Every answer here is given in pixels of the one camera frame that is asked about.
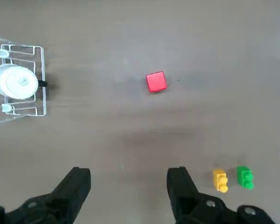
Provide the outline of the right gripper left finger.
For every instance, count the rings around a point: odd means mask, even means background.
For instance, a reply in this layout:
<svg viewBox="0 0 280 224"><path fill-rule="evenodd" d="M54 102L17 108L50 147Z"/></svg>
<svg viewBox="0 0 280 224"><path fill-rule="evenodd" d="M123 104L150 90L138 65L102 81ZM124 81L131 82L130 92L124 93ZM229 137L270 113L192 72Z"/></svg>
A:
<svg viewBox="0 0 280 224"><path fill-rule="evenodd" d="M90 169L73 167L51 193L32 197L11 212L0 206L0 224L72 224L90 190Z"/></svg>

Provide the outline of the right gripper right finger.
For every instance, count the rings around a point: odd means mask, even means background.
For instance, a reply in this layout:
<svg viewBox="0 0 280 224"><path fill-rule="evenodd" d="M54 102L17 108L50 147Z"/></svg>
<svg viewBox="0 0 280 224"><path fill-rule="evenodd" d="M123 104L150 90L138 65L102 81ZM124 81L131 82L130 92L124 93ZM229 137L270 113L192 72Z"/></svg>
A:
<svg viewBox="0 0 280 224"><path fill-rule="evenodd" d="M185 167L168 169L167 191L177 224L274 224L256 206L241 205L233 211L220 198L200 193Z"/></svg>

